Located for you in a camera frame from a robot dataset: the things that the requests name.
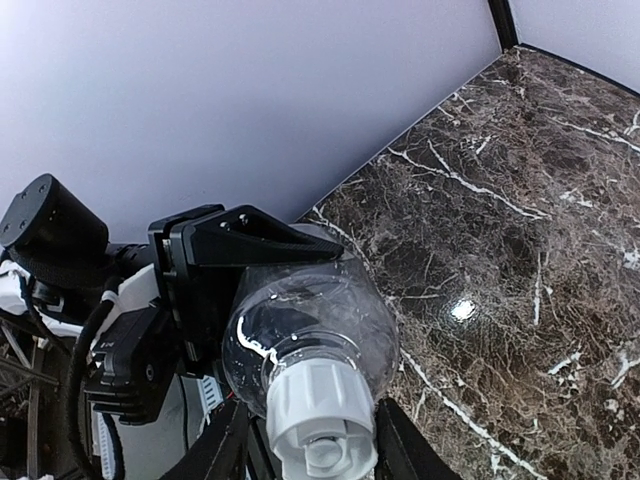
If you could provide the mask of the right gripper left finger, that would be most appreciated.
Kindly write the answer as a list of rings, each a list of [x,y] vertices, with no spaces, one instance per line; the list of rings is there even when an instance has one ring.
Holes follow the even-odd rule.
[[[161,480],[228,480],[246,477],[248,409],[226,402],[193,447]]]

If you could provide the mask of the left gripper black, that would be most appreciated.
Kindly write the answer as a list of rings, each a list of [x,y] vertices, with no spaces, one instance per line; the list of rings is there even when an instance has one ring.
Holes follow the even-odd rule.
[[[233,301],[220,269],[322,263],[344,247],[304,233],[250,206],[205,204],[152,222],[148,227],[160,303],[175,324],[179,371],[214,375]]]

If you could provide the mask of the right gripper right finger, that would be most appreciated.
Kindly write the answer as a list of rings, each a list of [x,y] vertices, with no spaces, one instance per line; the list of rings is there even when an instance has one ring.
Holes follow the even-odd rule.
[[[433,450],[409,416],[390,397],[376,412],[378,463],[376,479],[460,480]]]

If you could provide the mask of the white sport bottle cap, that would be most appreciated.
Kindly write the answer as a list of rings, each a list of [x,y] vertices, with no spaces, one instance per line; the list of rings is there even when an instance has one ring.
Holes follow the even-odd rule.
[[[284,479],[362,479],[378,461],[369,387],[336,360],[305,360],[275,378],[266,431]]]

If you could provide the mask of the small clear bottle white cap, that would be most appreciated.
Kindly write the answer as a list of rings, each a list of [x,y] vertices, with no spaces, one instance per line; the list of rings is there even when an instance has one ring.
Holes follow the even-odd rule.
[[[398,355],[396,320],[350,250],[328,262],[246,268],[222,343],[230,388],[260,417],[276,378],[316,358],[351,370],[311,384],[321,395],[343,396],[334,416],[370,417]]]

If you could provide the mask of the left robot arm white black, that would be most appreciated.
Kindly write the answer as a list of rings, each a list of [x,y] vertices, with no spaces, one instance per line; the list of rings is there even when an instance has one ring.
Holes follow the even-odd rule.
[[[208,204],[153,222],[145,244],[113,244],[106,224],[51,174],[33,180],[1,220],[1,246],[49,318],[84,321],[97,294],[119,281],[116,312],[151,304],[169,320],[148,358],[175,355],[190,375],[212,371],[244,270],[331,262],[332,238],[305,233],[243,205]]]

